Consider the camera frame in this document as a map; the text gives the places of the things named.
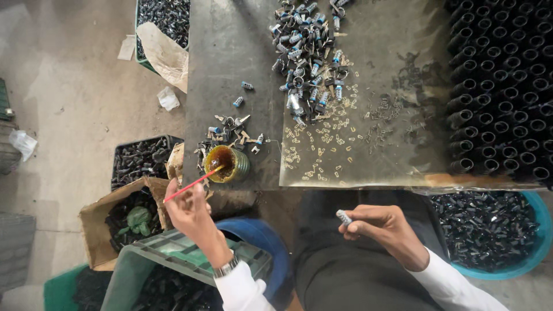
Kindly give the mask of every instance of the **workbench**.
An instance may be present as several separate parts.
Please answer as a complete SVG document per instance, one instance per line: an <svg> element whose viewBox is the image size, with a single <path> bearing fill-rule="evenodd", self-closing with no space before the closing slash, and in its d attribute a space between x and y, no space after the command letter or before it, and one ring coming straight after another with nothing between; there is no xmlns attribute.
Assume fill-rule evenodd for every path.
<svg viewBox="0 0 553 311"><path fill-rule="evenodd" d="M319 4L318 10L331 16L328 1ZM257 138L263 133L271 142L261 145L258 154L247 145L252 168L246 180L214 189L538 187L509 178L445 173L452 160L444 108L452 85L447 65L451 55L446 51L450 16L442 1L348 5L343 35L336 38L350 69L344 87L347 100L329 104L331 116L304 130L285 108L286 93L278 90L285 77L271 71L278 54L268 27L275 23L278 8L277 1L192 0L183 183L199 176L193 152L208 126L221 125L214 115L251 115L248 134ZM242 81L255 90L242 89ZM244 103L235 108L232 102L238 96Z"/></svg>

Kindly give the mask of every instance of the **white sleeve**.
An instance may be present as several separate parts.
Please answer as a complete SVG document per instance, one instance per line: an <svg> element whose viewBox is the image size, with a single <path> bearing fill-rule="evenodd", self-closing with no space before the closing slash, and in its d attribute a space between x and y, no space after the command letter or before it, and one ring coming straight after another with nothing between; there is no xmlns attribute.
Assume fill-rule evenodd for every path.
<svg viewBox="0 0 553 311"><path fill-rule="evenodd" d="M241 261L226 276L216 278L215 284L223 298L225 311L275 311L263 292L263 280L254 281L249 266Z"/></svg>
<svg viewBox="0 0 553 311"><path fill-rule="evenodd" d="M422 272L407 271L426 288L443 309L508 311L490 294L470 284L459 271L428 248L427 250L430 254L428 267Z"/></svg>

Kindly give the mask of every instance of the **stack of black tubes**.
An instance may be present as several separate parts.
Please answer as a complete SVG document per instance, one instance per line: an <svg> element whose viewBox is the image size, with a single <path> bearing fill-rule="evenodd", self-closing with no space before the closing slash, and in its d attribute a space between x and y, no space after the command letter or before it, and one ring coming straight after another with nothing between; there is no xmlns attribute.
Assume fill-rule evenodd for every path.
<svg viewBox="0 0 553 311"><path fill-rule="evenodd" d="M456 174L553 185L553 0L448 0Z"/></svg>

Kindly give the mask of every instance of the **brown grease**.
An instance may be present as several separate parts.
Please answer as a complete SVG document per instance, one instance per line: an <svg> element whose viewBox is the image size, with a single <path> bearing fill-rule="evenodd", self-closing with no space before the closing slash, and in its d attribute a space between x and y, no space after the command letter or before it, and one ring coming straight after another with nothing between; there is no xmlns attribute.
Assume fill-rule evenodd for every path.
<svg viewBox="0 0 553 311"><path fill-rule="evenodd" d="M224 165L217 173L211 175L211 178L224 180L228 178L234 169L234 155L232 150L226 146L217 146L207 156L206 171L210 172L220 165Z"/></svg>

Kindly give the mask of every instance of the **bracelet watch band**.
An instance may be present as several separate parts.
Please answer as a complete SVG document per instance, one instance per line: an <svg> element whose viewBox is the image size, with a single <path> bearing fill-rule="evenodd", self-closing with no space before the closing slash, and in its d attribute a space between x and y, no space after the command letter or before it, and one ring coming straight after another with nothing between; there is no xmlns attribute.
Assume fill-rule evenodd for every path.
<svg viewBox="0 0 553 311"><path fill-rule="evenodd" d="M238 265L239 262L240 262L240 259L238 259L236 255L234 255L227 264L225 264L221 268L213 269L213 277L220 278L228 275L229 273L232 272L232 270L234 270L234 268Z"/></svg>

